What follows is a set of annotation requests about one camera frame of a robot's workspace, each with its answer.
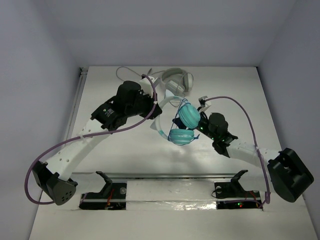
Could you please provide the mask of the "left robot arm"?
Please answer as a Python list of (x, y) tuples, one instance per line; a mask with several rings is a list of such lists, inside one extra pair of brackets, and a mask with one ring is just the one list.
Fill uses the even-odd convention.
[(77, 182), (71, 175), (87, 155), (113, 134), (129, 131), (162, 113), (158, 104), (156, 78), (143, 75), (139, 82), (124, 81), (116, 95), (102, 103), (77, 136), (67, 139), (43, 152), (29, 167), (24, 191), (38, 205), (28, 190), (30, 175), (51, 199), (49, 204), (61, 206), (76, 193)]

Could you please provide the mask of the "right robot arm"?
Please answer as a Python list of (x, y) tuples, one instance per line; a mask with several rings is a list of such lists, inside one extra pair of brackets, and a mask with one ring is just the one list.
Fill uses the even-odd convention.
[(200, 113), (197, 130), (213, 140), (214, 150), (227, 158), (241, 160), (262, 169), (268, 191), (293, 203), (314, 182), (314, 177), (298, 154), (291, 148), (270, 150), (241, 140), (228, 131), (228, 122), (221, 113), (207, 116)]

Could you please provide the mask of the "aluminium rail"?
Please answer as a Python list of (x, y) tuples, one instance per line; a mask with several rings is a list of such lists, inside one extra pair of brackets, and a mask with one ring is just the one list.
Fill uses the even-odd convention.
[(73, 102), (72, 102), (69, 118), (67, 121), (67, 126), (66, 126), (66, 129), (64, 132), (64, 136), (62, 137), (62, 141), (68, 140), (72, 136), (77, 113), (78, 113), (78, 109), (79, 109), (79, 105), (80, 105), (80, 101), (81, 101), (81, 97), (82, 97), (82, 93), (83, 93), (83, 89), (84, 89), (84, 85), (85, 85), (86, 78), (88, 75), (88, 71), (89, 71), (89, 67), (81, 67), (80, 68), (78, 84), (77, 84), (77, 88), (75, 91), (75, 96), (73, 98)]
[(236, 173), (224, 173), (224, 174), (146, 174), (146, 173), (104, 173), (112, 180), (164, 180), (164, 179), (231, 179), (236, 176)]

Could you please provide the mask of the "aluminium rail front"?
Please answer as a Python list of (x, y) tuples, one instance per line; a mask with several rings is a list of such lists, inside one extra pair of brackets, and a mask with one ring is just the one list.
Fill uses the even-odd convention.
[(164, 179), (231, 179), (236, 176), (236, 173), (224, 173), (224, 174), (146, 174), (146, 173), (104, 173), (112, 180), (164, 180)]

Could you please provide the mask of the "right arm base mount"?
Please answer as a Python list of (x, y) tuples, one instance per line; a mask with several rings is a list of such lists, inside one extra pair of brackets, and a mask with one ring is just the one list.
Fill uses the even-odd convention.
[(248, 170), (241, 170), (229, 181), (215, 182), (211, 196), (218, 210), (263, 209), (259, 192), (245, 191), (239, 180)]

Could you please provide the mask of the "aluminium rail left side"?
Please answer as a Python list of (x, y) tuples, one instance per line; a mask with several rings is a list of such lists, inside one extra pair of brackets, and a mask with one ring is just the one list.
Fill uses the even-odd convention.
[(80, 68), (78, 84), (77, 84), (77, 88), (75, 91), (75, 96), (73, 98), (73, 102), (72, 102), (69, 118), (67, 121), (67, 126), (66, 126), (66, 129), (64, 132), (64, 136), (62, 137), (62, 141), (68, 140), (72, 136), (77, 113), (78, 113), (78, 109), (79, 109), (79, 105), (80, 105), (80, 101), (81, 101), (81, 97), (82, 97), (82, 93), (83, 93), (83, 89), (84, 89), (84, 85), (85, 85), (86, 78), (88, 75), (88, 71), (89, 71), (89, 67), (81, 67)]

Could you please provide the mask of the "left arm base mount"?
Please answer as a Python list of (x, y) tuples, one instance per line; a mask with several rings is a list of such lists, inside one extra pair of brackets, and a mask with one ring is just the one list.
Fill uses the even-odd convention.
[(86, 192), (80, 197), (81, 210), (126, 210), (127, 183), (113, 182), (102, 171), (96, 171), (104, 180), (99, 192)]

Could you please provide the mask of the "teal cat-ear headphones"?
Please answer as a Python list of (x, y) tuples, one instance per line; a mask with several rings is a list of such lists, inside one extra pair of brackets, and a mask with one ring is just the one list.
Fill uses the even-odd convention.
[(200, 113), (186, 98), (176, 95), (165, 97), (159, 103), (159, 106), (163, 109), (166, 104), (173, 100), (179, 100), (179, 105), (172, 119), (169, 133), (166, 134), (163, 131), (160, 115), (154, 119), (150, 128), (157, 131), (168, 142), (177, 146), (185, 146), (199, 138), (199, 135), (195, 135), (194, 130), (199, 125)]

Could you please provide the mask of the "white grey headphones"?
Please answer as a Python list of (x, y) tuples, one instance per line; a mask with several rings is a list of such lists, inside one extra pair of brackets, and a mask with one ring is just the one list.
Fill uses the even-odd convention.
[(193, 74), (178, 67), (165, 70), (160, 79), (166, 90), (179, 97), (187, 95), (194, 86)]

